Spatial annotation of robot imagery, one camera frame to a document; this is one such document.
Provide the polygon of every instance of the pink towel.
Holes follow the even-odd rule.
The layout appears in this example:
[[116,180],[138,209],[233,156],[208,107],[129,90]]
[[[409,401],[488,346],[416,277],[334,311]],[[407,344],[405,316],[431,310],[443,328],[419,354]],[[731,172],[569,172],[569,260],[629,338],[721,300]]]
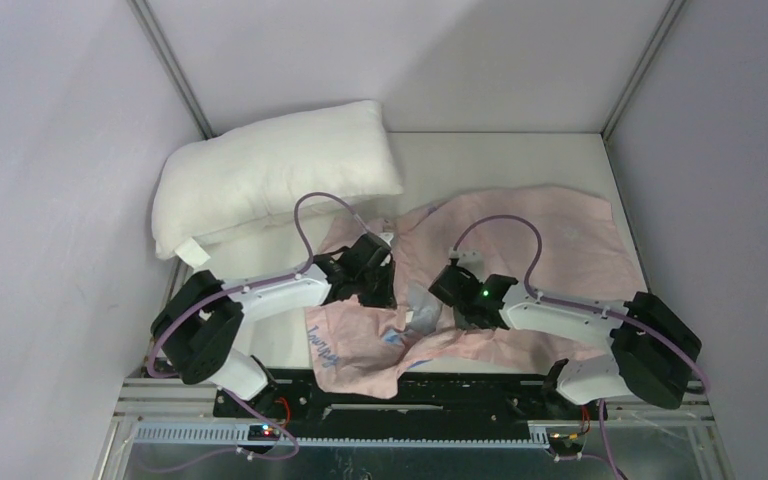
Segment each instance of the pink towel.
[[[598,355],[590,346],[539,332],[459,330],[452,310],[445,306],[433,333],[405,335],[395,343],[382,338],[388,332],[405,331],[408,285],[416,282],[427,288],[448,262],[449,249],[460,234],[476,220],[496,214],[526,218],[543,236],[543,255],[531,278],[538,288],[616,300],[630,299],[645,287],[617,234],[610,203],[569,189],[482,191],[418,208],[393,222],[374,221],[373,230],[389,228],[396,234],[392,255],[399,307],[395,311],[364,308],[352,299],[307,309],[319,386],[328,392],[390,398],[403,372],[440,356],[545,373],[558,359]],[[350,245],[361,233],[353,219],[338,217],[320,251]],[[536,245],[524,225],[497,220],[473,230],[460,249],[482,254],[485,276],[509,275],[521,282]]]

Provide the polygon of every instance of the metal frame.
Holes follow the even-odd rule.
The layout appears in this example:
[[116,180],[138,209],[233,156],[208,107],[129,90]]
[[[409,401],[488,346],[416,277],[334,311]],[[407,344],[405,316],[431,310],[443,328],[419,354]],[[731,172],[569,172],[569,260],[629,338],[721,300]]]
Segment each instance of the metal frame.
[[[205,139],[215,137],[210,122],[199,105],[197,97],[149,5],[149,0],[128,0],[128,2],[202,136]],[[601,132],[606,143],[610,141],[631,98],[649,71],[657,53],[663,46],[664,40],[676,24],[679,14],[687,3],[688,0],[671,0],[661,16],[626,82],[622,94],[606,119]],[[169,287],[164,291],[164,304],[180,288],[188,272],[188,267],[180,261],[176,262]],[[125,379],[93,478],[100,480],[124,478],[127,460],[135,443],[158,441],[177,444],[238,445],[243,437],[236,432],[241,430],[241,425],[247,425],[249,421],[214,418],[212,412],[215,391],[215,387],[212,385],[184,386],[175,379]],[[633,398],[613,401],[608,408],[610,417],[610,420],[606,422],[608,428],[685,427],[702,478],[706,480],[734,478],[717,431],[713,412],[706,397],[687,395],[685,402],[678,410],[662,410]],[[533,433],[537,434],[536,437],[541,439],[540,435],[545,435],[547,429],[577,427],[577,423],[543,421],[534,422],[531,426]],[[330,444],[333,445],[360,446],[363,443],[362,440],[357,439],[349,442],[341,439],[332,440]],[[300,439],[300,443],[322,444],[322,442],[310,442],[307,439]],[[482,443],[480,446],[486,447],[488,445],[492,444]],[[537,444],[522,442],[498,446],[535,448],[541,444],[539,442]]]

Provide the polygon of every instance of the gray wall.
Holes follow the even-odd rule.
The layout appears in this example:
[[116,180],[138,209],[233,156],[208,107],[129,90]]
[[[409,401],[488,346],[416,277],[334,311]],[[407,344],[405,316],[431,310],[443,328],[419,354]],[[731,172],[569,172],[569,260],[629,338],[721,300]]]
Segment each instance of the gray wall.
[[612,146],[654,289],[704,342],[739,478],[768,478],[768,1],[690,2]]
[[92,475],[168,278],[154,185],[195,139],[125,1],[0,1],[0,478]]
[[217,133],[372,98],[394,131],[598,132],[668,0],[151,0]]

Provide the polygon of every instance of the pillow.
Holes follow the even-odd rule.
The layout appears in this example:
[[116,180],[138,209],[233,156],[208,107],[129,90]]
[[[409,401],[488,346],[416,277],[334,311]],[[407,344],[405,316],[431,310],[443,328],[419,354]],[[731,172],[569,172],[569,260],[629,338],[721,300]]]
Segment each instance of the pillow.
[[[178,149],[154,197],[156,254],[178,250],[183,258],[199,245],[291,222],[296,201],[313,191],[349,203],[402,193],[378,102],[285,115]],[[305,215],[342,208],[318,197],[303,206]]]

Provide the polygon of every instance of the pink cloth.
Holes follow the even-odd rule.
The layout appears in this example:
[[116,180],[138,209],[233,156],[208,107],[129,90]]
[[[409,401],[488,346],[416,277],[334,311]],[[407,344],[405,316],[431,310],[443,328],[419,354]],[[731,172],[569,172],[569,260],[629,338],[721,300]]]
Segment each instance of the pink cloth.
[[[536,187],[470,193],[421,207],[393,222],[371,223],[373,230],[389,227],[396,234],[392,255],[399,307],[395,311],[364,308],[352,299],[305,312],[319,386],[328,392],[390,398],[403,372],[440,356],[544,373],[558,359],[598,355],[587,345],[539,332],[458,330],[452,310],[445,306],[430,335],[412,336],[403,344],[382,339],[391,329],[405,330],[408,285],[417,282],[427,288],[448,262],[449,249],[460,234],[476,220],[496,214],[519,215],[540,231],[543,255],[532,284],[541,289],[615,300],[630,299],[645,287],[619,238],[611,205],[603,199],[559,187]],[[338,217],[320,251],[350,245],[361,233],[353,219]],[[521,282],[536,240],[524,225],[497,220],[473,230],[460,249],[482,254],[485,276],[497,273]]]

